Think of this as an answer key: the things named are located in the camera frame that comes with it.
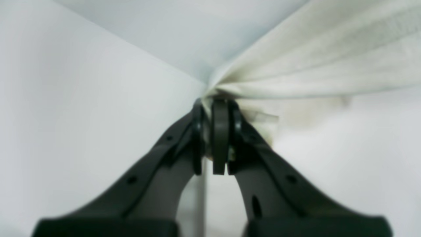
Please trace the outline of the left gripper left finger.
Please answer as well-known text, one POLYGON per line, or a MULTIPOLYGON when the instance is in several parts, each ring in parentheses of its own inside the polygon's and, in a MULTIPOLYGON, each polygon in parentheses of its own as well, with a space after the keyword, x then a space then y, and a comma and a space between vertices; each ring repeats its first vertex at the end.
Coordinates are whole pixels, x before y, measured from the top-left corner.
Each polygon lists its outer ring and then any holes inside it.
POLYGON ((178 237, 181 194, 202 174, 200 99, 118 181, 87 205, 42 219, 34 237, 178 237))

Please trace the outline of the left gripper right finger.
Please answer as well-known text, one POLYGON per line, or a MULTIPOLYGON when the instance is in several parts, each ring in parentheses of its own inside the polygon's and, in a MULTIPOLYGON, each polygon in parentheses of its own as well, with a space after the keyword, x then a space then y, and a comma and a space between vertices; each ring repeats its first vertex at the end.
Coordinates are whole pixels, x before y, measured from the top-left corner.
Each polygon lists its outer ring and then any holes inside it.
POLYGON ((211 105, 213 174, 233 175, 248 218, 244 237, 391 237, 381 216, 352 211, 329 198, 248 123, 235 101, 211 105))

